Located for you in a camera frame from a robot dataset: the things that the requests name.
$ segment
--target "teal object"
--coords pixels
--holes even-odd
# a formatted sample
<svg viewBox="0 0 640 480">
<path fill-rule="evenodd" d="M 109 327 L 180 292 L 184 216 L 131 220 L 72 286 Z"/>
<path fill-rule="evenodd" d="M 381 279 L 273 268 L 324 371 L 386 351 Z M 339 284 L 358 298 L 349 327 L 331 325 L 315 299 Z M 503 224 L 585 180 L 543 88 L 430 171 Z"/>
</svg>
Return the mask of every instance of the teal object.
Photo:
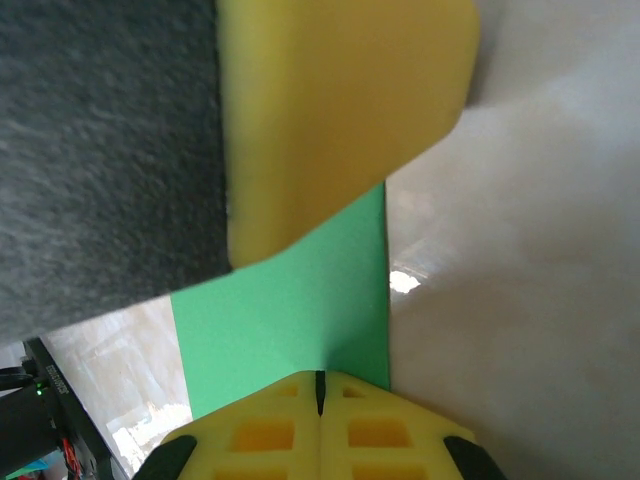
<svg viewBox="0 0 640 480">
<path fill-rule="evenodd" d="M 27 475 L 28 473 L 47 470 L 49 467 L 51 467 L 51 465 L 53 465 L 57 461 L 60 461 L 61 459 L 62 459 L 62 454 L 58 450 L 56 450 L 55 452 L 50 453 L 49 455 L 45 456 L 44 458 L 41 458 L 40 460 L 31 462 L 29 465 L 27 465 L 24 468 L 21 468 L 17 472 L 13 472 L 11 475 L 7 476 L 6 478 L 7 480 L 10 480 L 12 478 L 16 478 L 21 475 Z"/>
<path fill-rule="evenodd" d="M 389 388 L 384 186 L 282 254 L 171 297 L 194 418 L 301 370 Z"/>
</svg>

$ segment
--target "square hole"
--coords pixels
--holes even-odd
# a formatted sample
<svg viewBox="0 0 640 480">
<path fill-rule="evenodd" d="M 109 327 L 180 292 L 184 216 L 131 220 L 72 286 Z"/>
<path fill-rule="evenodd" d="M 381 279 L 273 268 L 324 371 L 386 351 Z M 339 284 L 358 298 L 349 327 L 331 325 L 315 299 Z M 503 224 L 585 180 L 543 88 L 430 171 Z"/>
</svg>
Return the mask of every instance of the square hole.
<svg viewBox="0 0 640 480">
<path fill-rule="evenodd" d="M 404 423 L 392 418 L 358 418 L 349 422 L 349 446 L 409 448 L 412 446 Z"/>
<path fill-rule="evenodd" d="M 364 395 L 355 388 L 345 387 L 342 389 L 342 396 L 344 398 L 364 398 Z"/>
<path fill-rule="evenodd" d="M 353 480 L 427 480 L 419 466 L 357 465 L 352 473 Z"/>
<path fill-rule="evenodd" d="M 287 480 L 287 472 L 284 469 L 227 471 L 218 472 L 215 480 Z"/>
<path fill-rule="evenodd" d="M 233 434 L 232 452 L 291 450 L 295 425 L 292 420 L 256 418 L 242 424 Z"/>
</svg>

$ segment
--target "black rubber piece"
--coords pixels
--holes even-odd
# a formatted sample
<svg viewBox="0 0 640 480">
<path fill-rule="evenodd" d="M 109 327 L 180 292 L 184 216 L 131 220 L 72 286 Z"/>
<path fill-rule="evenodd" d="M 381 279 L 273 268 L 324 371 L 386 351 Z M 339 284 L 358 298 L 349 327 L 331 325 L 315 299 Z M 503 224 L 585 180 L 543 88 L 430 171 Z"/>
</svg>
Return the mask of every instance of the black rubber piece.
<svg viewBox="0 0 640 480">
<path fill-rule="evenodd" d="M 0 343 L 228 273 L 211 0 L 0 2 Z"/>
<path fill-rule="evenodd" d="M 33 376 L 22 367 L 0 369 L 0 392 L 26 387 L 33 383 Z"/>
<path fill-rule="evenodd" d="M 327 395 L 327 374 L 322 370 L 316 372 L 316 403 L 318 404 L 318 415 L 324 413 L 324 399 Z"/>
<path fill-rule="evenodd" d="M 480 445 L 456 436 L 445 438 L 444 444 L 464 480 L 507 480 Z"/>
<path fill-rule="evenodd" d="M 132 480 L 178 480 L 198 441 L 183 435 L 151 452 Z"/>
</svg>

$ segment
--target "red wire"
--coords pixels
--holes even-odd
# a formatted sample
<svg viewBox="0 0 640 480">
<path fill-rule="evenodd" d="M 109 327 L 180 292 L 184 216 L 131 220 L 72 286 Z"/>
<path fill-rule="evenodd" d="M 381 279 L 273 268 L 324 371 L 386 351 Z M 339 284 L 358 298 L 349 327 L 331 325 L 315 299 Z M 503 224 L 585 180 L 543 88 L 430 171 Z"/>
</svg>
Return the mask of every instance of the red wire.
<svg viewBox="0 0 640 480">
<path fill-rule="evenodd" d="M 80 478 L 80 474 L 82 473 L 82 467 L 80 467 L 80 462 L 78 461 L 78 457 L 76 457 L 76 452 L 73 448 L 71 442 L 63 438 L 62 439 L 62 447 L 64 448 L 64 458 L 67 461 L 69 467 L 73 471 L 73 474 L 76 478 Z"/>
</svg>

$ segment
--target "green paper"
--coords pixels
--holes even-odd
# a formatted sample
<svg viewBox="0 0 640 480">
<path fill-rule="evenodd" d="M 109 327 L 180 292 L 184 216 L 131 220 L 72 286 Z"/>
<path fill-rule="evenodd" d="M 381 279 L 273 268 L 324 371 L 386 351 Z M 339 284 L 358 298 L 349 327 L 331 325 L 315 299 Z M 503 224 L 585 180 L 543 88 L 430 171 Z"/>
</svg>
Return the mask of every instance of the green paper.
<svg viewBox="0 0 640 480">
<path fill-rule="evenodd" d="M 171 302 L 194 418 L 301 370 L 388 388 L 384 187 L 282 254 Z"/>
</svg>

